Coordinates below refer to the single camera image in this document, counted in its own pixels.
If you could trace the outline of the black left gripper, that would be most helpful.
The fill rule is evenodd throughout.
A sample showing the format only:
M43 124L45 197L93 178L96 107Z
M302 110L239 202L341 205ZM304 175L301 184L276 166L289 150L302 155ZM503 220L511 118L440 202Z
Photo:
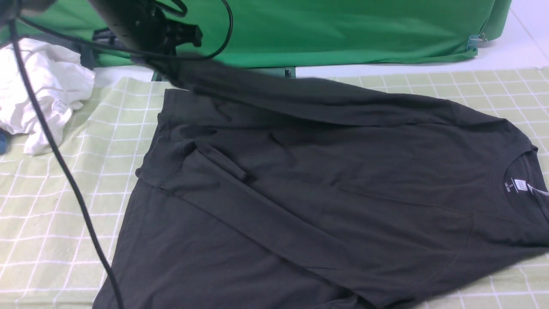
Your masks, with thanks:
M139 51L176 55L183 44L202 46L198 25L170 20L166 13L186 16L188 9L181 0L169 6L159 0L90 0L90 5L107 25L94 30L92 41L116 51Z

